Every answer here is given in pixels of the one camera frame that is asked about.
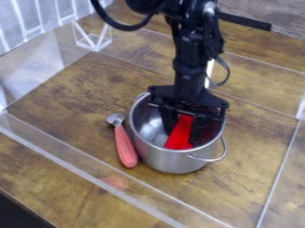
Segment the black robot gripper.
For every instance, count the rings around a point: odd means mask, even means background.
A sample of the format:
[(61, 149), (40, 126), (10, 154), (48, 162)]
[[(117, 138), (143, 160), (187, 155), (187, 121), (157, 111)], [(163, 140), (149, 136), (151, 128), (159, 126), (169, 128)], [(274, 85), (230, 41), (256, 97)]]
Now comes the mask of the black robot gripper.
[(163, 130), (171, 134), (177, 122), (177, 115), (192, 116), (189, 143), (201, 146), (217, 135), (221, 128), (228, 102), (211, 94), (203, 85), (201, 78), (176, 77), (172, 85), (151, 85), (148, 105), (157, 108)]

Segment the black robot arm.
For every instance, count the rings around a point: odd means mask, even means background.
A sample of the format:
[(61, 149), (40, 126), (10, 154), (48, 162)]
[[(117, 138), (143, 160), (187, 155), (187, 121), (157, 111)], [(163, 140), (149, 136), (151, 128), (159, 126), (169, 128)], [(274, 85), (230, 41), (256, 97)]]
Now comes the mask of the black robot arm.
[(223, 53), (216, 0), (125, 0), (125, 3), (147, 17), (164, 14), (175, 45), (175, 78), (172, 85), (152, 85), (147, 89), (148, 103), (157, 107), (165, 134), (172, 134), (183, 116), (188, 118), (188, 144), (199, 145), (205, 126), (223, 121), (228, 108), (228, 102), (203, 85), (208, 80), (207, 62), (219, 61)]

